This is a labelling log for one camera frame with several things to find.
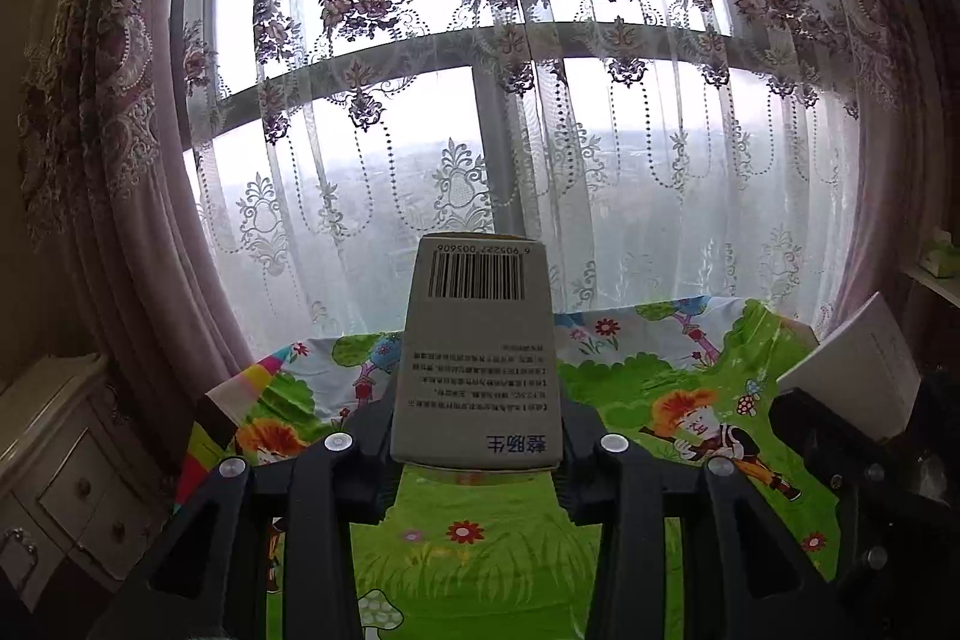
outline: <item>shelf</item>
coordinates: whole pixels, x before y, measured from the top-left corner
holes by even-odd
[[[936,295],[947,299],[954,307],[960,308],[960,277],[934,277],[920,266],[909,266],[904,269],[904,273],[920,285],[928,287]]]

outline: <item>drape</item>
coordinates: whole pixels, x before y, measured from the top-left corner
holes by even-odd
[[[430,231],[539,239],[556,311],[755,296],[818,333],[890,265],[922,43],[887,0],[182,3],[184,159],[258,350],[400,328]]]
[[[170,0],[37,0],[22,196],[86,323],[176,461],[195,400],[251,360],[182,166]]]

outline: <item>sheer curtain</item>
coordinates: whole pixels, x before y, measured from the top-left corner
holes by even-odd
[[[829,322],[861,95],[892,102],[844,0],[181,2],[184,158],[256,351],[402,328],[449,230],[544,242],[556,311]]]

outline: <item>wall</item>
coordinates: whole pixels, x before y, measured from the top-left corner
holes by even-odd
[[[0,0],[0,389],[45,353],[93,350],[54,249],[35,254],[20,201],[16,116],[32,0]]]

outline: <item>cartoon boy with orange hair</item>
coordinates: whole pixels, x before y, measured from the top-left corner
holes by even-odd
[[[745,475],[755,477],[771,490],[781,492],[790,501],[797,499],[800,491],[786,482],[783,475],[760,461],[760,447],[750,434],[738,426],[720,423],[712,407],[716,399],[717,392],[713,389],[670,391],[651,405],[653,429],[643,427],[640,431],[672,442],[680,458],[685,461],[699,461],[706,456],[726,456]],[[701,439],[700,444],[691,445],[685,439],[674,437],[677,429],[696,435]]]

